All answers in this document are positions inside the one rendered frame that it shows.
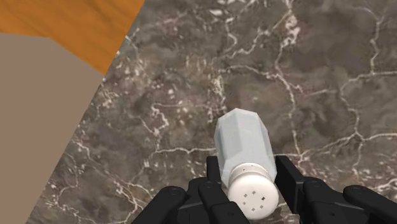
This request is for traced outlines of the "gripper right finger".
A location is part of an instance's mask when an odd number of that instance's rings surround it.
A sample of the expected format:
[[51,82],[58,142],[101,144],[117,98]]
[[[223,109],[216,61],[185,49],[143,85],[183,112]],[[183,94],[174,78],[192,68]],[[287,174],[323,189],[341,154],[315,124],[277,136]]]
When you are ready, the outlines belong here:
[[300,224],[397,224],[397,203],[362,185],[338,192],[322,179],[304,176],[284,156],[275,157],[275,184]]

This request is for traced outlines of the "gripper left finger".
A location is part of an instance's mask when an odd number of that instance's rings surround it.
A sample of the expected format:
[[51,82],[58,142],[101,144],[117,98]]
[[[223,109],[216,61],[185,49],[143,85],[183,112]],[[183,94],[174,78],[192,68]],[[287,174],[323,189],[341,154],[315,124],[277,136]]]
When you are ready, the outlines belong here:
[[189,181],[188,189],[162,188],[131,224],[250,224],[221,187],[218,158],[206,158],[206,176]]

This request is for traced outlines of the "white salt shaker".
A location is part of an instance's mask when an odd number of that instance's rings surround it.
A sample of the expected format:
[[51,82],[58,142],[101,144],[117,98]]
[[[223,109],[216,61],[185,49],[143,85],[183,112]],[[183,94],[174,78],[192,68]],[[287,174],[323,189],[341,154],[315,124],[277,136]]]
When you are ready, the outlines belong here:
[[279,203],[277,168],[259,115],[239,108],[224,114],[217,121],[214,142],[228,199],[249,220],[270,216]]

